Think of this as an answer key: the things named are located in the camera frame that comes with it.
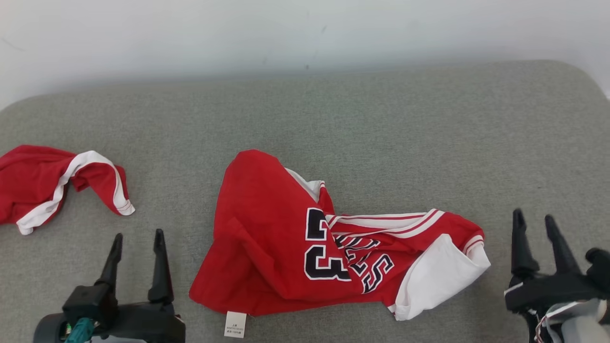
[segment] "white tag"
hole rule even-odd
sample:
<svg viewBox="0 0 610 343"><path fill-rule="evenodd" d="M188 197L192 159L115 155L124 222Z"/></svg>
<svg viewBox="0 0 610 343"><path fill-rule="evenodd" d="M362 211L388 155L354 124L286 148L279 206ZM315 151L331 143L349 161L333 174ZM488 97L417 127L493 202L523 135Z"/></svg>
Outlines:
<svg viewBox="0 0 610 343"><path fill-rule="evenodd" d="M246 330L246 314L227 311L227 322L224 325L224 335L227 337L243 338Z"/></svg>

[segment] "green cable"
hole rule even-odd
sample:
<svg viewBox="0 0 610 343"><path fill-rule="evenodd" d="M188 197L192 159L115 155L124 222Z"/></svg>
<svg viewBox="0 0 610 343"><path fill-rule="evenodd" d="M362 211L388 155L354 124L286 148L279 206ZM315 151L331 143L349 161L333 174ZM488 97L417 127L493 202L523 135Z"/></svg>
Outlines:
<svg viewBox="0 0 610 343"><path fill-rule="evenodd" d="M93 337L93 321L89 318L81 318L72 328L72 332L66 339L66 343L86 343Z"/></svg>

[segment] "gray cushion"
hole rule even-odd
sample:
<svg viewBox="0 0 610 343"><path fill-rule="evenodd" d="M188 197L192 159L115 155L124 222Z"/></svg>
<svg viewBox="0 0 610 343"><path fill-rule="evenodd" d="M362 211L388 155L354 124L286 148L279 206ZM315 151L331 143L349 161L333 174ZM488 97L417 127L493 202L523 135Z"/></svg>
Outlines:
<svg viewBox="0 0 610 343"><path fill-rule="evenodd" d="M250 148L325 180L337 212L460 214L485 230L492 266L408 322L380 303L339 305L249 317L244 342L524 341L525 322L503 300L511 212L523 208L544 271L553 272L546 213L583 269L587 249L610 248L609 114L589 76L550 61L109 87L18 102L0 113L0 154L20 144L96 150L125 168L136 212L119 217L92 190L70 189L59 215L30 236L4 225L1 341L30 341L75 286L94 282L118 232L118 299L145 300L156 228L165 230L187 341L231 341L224 315L188 290L212 243L224 169Z"/></svg>

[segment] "red jersey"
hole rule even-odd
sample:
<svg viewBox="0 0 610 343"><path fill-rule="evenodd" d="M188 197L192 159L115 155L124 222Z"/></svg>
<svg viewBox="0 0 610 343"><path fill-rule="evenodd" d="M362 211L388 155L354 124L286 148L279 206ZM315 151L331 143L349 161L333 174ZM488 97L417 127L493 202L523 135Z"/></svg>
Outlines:
<svg viewBox="0 0 610 343"><path fill-rule="evenodd" d="M410 319L490 265L483 231L456 214L335 215L324 181L256 150L226 170L213 238L191 299L253 316L381 301Z"/></svg>
<svg viewBox="0 0 610 343"><path fill-rule="evenodd" d="M22 234L33 233L59 212L68 181L77 192L91 187L116 214L135 211L125 171L106 157L21 145L0 157L0 225L14 223Z"/></svg>

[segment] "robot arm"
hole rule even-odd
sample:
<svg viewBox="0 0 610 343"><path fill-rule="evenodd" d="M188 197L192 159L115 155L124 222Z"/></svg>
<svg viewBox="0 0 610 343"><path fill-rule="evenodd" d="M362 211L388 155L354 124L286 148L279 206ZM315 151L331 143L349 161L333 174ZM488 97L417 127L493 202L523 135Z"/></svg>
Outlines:
<svg viewBox="0 0 610 343"><path fill-rule="evenodd" d="M557 268L553 275L539 273L525 235L523 213L520 209L513 212L512 279L504 292L506 308L525 318L530 343L610 342L596 316L579 315L587 306L596 315L598 308L606 311L606 299L610 294L610 254L597 248L589 250L586 258L592 266L583 275L553 217L547 215L545 224ZM551 315L566 317L568 313L574 315L551 325ZM605 314L600 323L610 323L610 316Z"/></svg>
<svg viewBox="0 0 610 343"><path fill-rule="evenodd" d="M123 235L117 234L100 278L93 286L75 288L62 313L42 318L34 333L34 343L65 341L81 318L91 319L95 326L93 336L102 339L113 336L155 343L185 342L186 326L172 305L174 292L163 231L157 229L155 233L156 258L148 302L118 305L115 291L122 250Z"/></svg>

